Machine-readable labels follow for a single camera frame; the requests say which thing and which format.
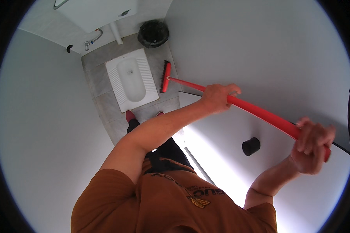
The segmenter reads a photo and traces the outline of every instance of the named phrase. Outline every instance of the flush tank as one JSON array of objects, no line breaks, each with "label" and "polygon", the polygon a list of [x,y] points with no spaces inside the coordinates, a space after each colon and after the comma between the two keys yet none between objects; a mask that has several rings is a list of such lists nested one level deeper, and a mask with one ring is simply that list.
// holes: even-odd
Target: flush tank
[{"label": "flush tank", "polygon": [[56,0],[56,10],[90,33],[137,13],[138,0]]}]

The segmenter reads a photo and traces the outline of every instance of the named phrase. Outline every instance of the black hook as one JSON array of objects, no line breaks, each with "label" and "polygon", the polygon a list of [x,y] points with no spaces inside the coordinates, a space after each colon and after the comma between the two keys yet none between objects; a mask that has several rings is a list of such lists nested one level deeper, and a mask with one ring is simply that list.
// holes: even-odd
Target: black hook
[{"label": "black hook", "polygon": [[72,47],[73,47],[73,45],[70,44],[70,45],[66,48],[67,53],[70,53],[70,49],[71,49]]}]

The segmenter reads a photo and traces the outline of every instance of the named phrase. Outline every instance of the red shoe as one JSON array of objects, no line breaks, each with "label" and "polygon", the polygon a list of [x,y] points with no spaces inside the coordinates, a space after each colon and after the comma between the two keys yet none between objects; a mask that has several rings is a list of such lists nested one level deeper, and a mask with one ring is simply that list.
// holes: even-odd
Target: red shoe
[{"label": "red shoe", "polygon": [[156,116],[160,116],[160,115],[163,115],[163,114],[164,114],[164,112],[160,111],[159,113],[157,113]]},{"label": "red shoe", "polygon": [[126,111],[126,120],[129,122],[132,119],[136,119],[135,114],[131,110]]}]

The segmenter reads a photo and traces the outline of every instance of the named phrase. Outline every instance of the man's right hand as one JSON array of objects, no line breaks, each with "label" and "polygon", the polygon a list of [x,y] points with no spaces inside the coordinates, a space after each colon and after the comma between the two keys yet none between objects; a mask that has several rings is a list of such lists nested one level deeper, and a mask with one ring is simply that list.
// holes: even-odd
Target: man's right hand
[{"label": "man's right hand", "polygon": [[319,123],[314,124],[308,117],[301,118],[296,125],[301,129],[301,134],[294,144],[289,160],[300,173],[318,174],[324,162],[324,146],[332,145],[336,129],[333,125],[325,128]]},{"label": "man's right hand", "polygon": [[227,103],[227,96],[229,94],[231,96],[241,94],[240,87],[234,83],[228,86],[220,84],[209,85],[206,87],[199,102],[202,103],[210,113],[221,113],[231,107],[231,104]]}]

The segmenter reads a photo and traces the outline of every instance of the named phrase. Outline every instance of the man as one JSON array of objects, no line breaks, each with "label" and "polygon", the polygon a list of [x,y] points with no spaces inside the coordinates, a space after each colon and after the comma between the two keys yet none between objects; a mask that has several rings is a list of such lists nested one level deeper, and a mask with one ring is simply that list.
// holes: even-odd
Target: man
[{"label": "man", "polygon": [[244,208],[199,178],[171,136],[184,126],[229,109],[235,84],[207,86],[202,98],[143,124],[131,111],[127,135],[114,147],[75,204],[74,232],[277,232],[273,196],[301,174],[317,174],[335,129],[307,117],[289,157],[253,182]]}]

